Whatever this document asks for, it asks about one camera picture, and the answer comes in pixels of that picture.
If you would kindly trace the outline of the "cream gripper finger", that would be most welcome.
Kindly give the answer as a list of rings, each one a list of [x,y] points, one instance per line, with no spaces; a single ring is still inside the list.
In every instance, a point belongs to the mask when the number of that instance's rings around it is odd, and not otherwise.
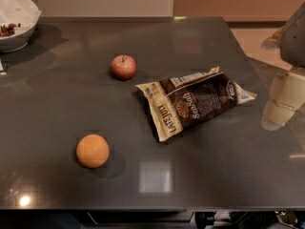
[[[305,69],[294,67],[288,72],[277,73],[263,111],[262,127],[268,131],[280,129],[304,103]]]

